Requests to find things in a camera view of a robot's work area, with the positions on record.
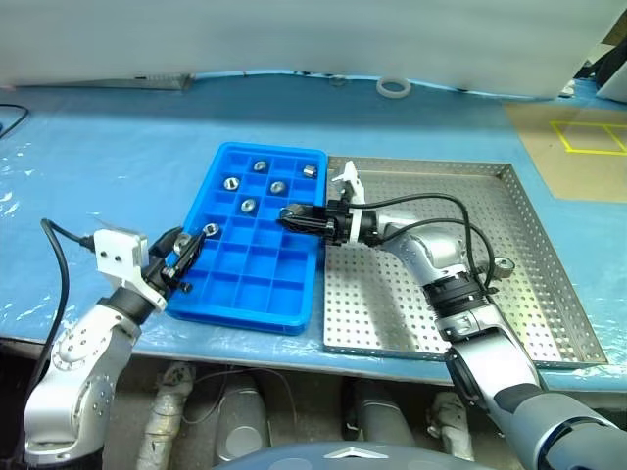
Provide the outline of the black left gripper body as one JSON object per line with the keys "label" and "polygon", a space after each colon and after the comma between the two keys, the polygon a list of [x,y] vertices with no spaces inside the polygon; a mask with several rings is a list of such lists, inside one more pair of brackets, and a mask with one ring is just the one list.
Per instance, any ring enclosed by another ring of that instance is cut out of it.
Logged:
{"label": "black left gripper body", "polygon": [[170,266],[166,264],[166,257],[149,257],[147,267],[142,269],[142,279],[149,287],[163,297],[171,297],[176,291],[188,294],[192,285],[183,280],[184,276],[169,276]]}

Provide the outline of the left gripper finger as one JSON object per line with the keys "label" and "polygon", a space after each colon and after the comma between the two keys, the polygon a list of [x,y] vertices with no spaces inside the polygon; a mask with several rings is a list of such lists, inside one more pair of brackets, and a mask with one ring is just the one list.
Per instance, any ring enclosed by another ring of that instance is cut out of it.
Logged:
{"label": "left gripper finger", "polygon": [[205,238],[206,235],[204,233],[194,236],[181,233],[177,237],[173,245],[177,260],[169,268],[169,276],[184,276],[187,273],[199,257]]}
{"label": "left gripper finger", "polygon": [[177,226],[163,233],[149,248],[149,256],[167,257],[173,251],[174,242],[182,230],[181,226]]}

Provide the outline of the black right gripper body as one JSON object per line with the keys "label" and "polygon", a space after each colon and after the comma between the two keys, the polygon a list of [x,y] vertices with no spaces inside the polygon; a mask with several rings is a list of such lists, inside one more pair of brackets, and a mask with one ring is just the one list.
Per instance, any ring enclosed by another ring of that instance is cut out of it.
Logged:
{"label": "black right gripper body", "polygon": [[350,240],[353,215],[346,198],[329,200],[322,207],[325,220],[323,239],[326,244],[346,244]]}

